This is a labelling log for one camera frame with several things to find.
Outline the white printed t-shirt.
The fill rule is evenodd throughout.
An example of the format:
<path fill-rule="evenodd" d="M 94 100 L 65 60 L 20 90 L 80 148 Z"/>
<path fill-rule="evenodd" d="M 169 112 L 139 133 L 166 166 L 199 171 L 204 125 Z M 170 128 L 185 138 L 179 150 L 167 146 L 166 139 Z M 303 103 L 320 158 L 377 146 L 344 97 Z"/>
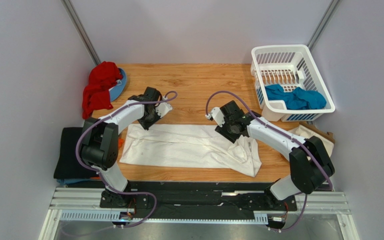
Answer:
<path fill-rule="evenodd" d="M 170 168 L 231 169 L 255 177 L 262 162 L 258 143 L 240 136 L 230 142 L 214 125 L 128 126 L 120 163 Z"/>

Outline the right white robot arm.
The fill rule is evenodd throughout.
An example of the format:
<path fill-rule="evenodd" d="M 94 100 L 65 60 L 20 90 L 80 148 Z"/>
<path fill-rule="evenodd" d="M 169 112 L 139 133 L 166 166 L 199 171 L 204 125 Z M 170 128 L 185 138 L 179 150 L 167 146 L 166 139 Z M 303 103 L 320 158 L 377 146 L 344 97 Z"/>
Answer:
<path fill-rule="evenodd" d="M 311 194 L 335 173 L 334 165 L 317 136 L 302 137 L 267 121 L 254 111 L 244 112 L 235 101 L 213 108 L 206 118 L 215 121 L 215 131 L 232 143 L 240 137 L 261 141 L 289 162 L 290 174 L 274 181 L 264 191 L 278 202 L 299 194 Z"/>

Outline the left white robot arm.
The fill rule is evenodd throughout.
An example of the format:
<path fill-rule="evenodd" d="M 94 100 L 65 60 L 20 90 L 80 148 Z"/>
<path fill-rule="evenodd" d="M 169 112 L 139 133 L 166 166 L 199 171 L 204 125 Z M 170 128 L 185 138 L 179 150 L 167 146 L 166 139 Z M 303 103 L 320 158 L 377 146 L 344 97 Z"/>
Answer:
<path fill-rule="evenodd" d="M 135 200 L 130 193 L 130 181 L 117 166 L 119 136 L 135 121 L 148 130 L 172 110 L 168 102 L 167 96 L 147 87 L 143 94 L 129 97 L 115 111 L 85 120 L 75 146 L 75 157 L 81 166 L 95 172 L 104 183 L 101 208 L 125 208 Z"/>

